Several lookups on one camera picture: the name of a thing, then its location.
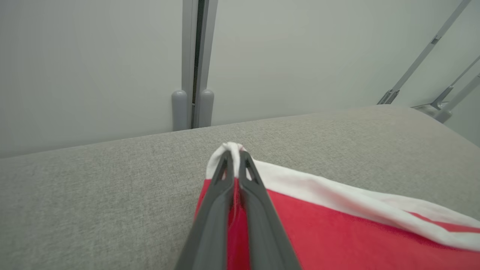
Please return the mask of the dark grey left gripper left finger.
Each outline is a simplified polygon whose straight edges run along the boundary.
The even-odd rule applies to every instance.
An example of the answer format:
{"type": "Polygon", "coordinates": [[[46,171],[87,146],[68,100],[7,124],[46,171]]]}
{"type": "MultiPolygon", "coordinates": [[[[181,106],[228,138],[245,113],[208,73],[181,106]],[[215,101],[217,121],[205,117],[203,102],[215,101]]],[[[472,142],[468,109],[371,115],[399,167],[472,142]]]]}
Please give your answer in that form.
{"type": "Polygon", "coordinates": [[[228,216],[233,191],[233,158],[227,151],[220,157],[175,270],[227,269],[228,216]]]}

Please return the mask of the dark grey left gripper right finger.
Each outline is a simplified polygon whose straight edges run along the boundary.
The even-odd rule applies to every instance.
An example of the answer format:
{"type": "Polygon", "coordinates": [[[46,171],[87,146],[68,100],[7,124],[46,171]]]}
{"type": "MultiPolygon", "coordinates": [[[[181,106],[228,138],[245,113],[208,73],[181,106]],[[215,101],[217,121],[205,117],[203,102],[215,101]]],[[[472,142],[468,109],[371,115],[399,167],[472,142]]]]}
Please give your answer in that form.
{"type": "Polygon", "coordinates": [[[240,154],[239,186],[247,213],[250,268],[252,270],[301,270],[274,204],[251,155],[240,154]]]}

